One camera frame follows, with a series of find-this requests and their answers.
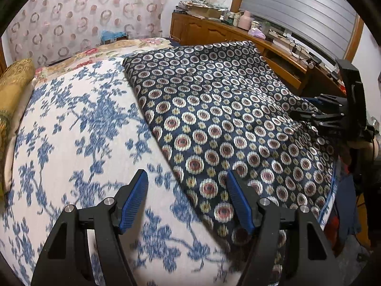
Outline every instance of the pink bottle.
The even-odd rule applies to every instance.
[[[241,16],[239,20],[238,27],[249,31],[251,28],[251,22],[253,21],[250,16],[251,16],[251,13],[246,10],[243,16]]]

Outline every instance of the blue gripper pad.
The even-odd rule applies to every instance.
[[[124,233],[127,229],[132,227],[134,223],[136,213],[138,213],[140,204],[144,201],[147,196],[148,190],[148,176],[145,171],[142,171],[140,177],[135,181],[131,181],[131,184],[135,184],[131,193],[128,196],[127,201],[125,202],[122,212],[121,220],[119,224],[119,230],[121,233]]]
[[[227,173],[226,187],[229,192],[230,199],[232,200],[234,210],[237,213],[240,225],[249,235],[252,235],[255,230],[255,226],[253,223],[251,207],[247,202],[240,185],[234,177],[233,171],[229,171]]]

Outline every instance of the wooden floor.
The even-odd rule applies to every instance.
[[[359,201],[357,203],[357,206],[359,206],[362,203],[364,203],[363,194],[361,194]],[[359,213],[359,219],[360,219],[360,224],[361,224],[361,232],[357,234],[357,239],[365,248],[370,249],[370,241],[368,239],[368,224],[366,223],[366,207],[365,207],[365,205],[358,207],[357,211]]]

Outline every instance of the silver screw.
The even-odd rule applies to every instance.
[[[70,213],[70,212],[73,212],[74,211],[74,205],[72,204],[69,204],[65,207],[65,212],[66,213]]]
[[[308,213],[308,212],[309,212],[309,207],[306,206],[306,205],[301,205],[301,206],[300,206],[300,210],[301,210],[303,213]]]
[[[260,204],[262,204],[263,206],[267,206],[270,204],[270,200],[268,200],[268,198],[261,198]]]
[[[103,200],[103,203],[106,205],[111,205],[114,203],[114,198],[106,198]]]

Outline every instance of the window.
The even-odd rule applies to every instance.
[[[356,21],[346,0],[242,0],[241,10],[290,30],[332,59],[344,57]]]

